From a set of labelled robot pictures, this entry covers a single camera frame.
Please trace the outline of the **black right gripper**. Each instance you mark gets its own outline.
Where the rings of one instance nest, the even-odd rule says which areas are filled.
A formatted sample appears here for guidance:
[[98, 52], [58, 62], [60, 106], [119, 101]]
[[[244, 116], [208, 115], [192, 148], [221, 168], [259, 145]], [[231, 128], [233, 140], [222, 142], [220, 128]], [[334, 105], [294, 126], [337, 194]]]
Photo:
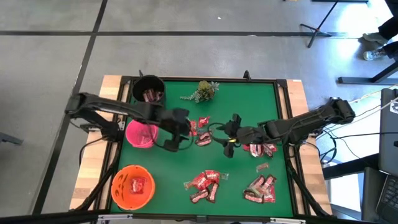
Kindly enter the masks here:
[[238, 114], [233, 114], [231, 120], [226, 124], [218, 126], [216, 129], [224, 131], [228, 139], [215, 139], [215, 141], [224, 145], [223, 153], [227, 158], [233, 158], [234, 148], [236, 147], [235, 144], [240, 142], [241, 138], [248, 134], [248, 132], [241, 127], [241, 117]]

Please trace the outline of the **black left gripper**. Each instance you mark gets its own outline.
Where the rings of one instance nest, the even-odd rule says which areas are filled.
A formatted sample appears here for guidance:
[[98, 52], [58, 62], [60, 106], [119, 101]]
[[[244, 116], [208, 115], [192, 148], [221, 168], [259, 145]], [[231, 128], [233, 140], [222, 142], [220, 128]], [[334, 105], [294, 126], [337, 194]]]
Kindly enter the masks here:
[[161, 112], [161, 128], [172, 135], [164, 141], [164, 149], [177, 152], [182, 141], [187, 141], [190, 134], [189, 110], [172, 109]]

